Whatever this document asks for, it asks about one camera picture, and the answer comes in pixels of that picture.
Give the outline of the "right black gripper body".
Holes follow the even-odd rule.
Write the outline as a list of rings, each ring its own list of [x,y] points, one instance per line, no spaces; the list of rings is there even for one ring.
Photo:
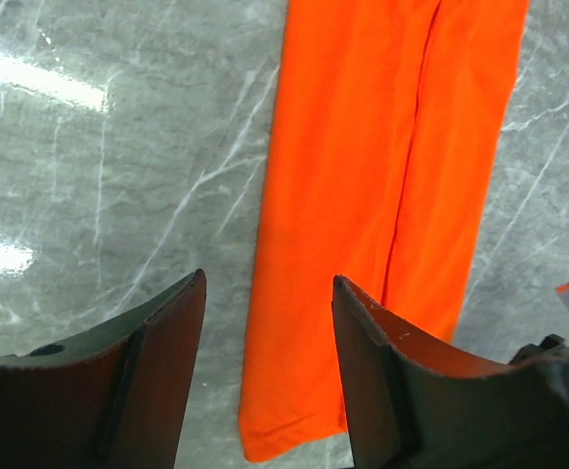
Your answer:
[[[564,338],[556,334],[550,334],[539,344],[529,343],[521,347],[508,364],[520,365],[523,362],[547,357],[569,359],[569,346]]]

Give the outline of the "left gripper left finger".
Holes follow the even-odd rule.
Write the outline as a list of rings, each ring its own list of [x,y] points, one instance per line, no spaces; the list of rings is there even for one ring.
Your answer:
[[[146,303],[0,357],[0,468],[171,468],[206,303],[197,270]]]

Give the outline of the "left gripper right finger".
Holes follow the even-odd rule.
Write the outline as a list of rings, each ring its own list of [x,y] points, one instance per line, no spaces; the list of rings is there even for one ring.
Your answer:
[[[445,343],[334,279],[357,468],[569,468],[569,359],[509,365]]]

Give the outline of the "orange t shirt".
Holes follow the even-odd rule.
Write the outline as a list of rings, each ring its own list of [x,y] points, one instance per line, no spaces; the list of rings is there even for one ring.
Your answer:
[[[528,9],[289,3],[241,379],[247,461],[347,428],[335,276],[453,338]]]

